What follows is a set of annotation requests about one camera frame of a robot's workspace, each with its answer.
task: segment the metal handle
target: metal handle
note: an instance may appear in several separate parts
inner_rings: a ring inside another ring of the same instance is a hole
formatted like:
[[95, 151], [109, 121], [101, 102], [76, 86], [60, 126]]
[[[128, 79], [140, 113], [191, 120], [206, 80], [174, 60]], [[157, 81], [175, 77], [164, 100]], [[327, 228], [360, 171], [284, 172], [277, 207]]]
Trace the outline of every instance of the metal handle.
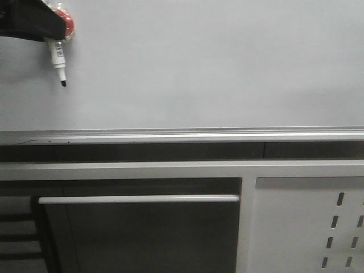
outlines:
[[39, 204], [101, 204], [156, 202], [238, 202], [238, 195], [134, 195], [134, 196], [77, 196], [41, 197]]

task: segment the whiteboard marker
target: whiteboard marker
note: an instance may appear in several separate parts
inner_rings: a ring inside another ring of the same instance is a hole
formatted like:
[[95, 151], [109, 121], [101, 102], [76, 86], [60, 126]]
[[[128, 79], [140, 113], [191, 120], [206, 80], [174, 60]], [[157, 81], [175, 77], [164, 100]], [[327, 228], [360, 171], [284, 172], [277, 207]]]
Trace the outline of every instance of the whiteboard marker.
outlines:
[[63, 54], [62, 42], [52, 39], [46, 39], [45, 41], [47, 42], [49, 50], [51, 51], [53, 67], [57, 70], [59, 80], [61, 81], [62, 86], [66, 87], [66, 60]]

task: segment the black holder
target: black holder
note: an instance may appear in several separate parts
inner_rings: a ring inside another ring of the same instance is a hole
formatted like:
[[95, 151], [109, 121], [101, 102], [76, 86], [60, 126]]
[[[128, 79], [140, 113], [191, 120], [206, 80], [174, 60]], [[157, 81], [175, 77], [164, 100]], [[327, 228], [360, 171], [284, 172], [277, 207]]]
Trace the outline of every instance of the black holder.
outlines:
[[0, 36], [65, 39], [66, 23], [42, 0], [0, 0]]

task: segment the perforated panel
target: perforated panel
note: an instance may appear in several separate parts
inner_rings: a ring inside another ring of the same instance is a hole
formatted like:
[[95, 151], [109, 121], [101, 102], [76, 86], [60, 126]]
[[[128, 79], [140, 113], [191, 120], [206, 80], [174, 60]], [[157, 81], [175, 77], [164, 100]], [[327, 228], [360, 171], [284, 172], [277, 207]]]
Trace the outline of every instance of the perforated panel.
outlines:
[[364, 178], [257, 179], [248, 272], [364, 272]]

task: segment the red magnet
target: red magnet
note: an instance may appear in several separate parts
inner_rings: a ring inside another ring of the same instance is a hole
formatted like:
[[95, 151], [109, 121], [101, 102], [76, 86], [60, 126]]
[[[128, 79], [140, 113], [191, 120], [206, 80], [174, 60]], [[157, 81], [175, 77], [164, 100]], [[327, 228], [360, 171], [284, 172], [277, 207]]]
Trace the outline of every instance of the red magnet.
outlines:
[[65, 38], [67, 39], [73, 34], [75, 30], [75, 23], [72, 17], [65, 10], [57, 9], [55, 12], [66, 22]]

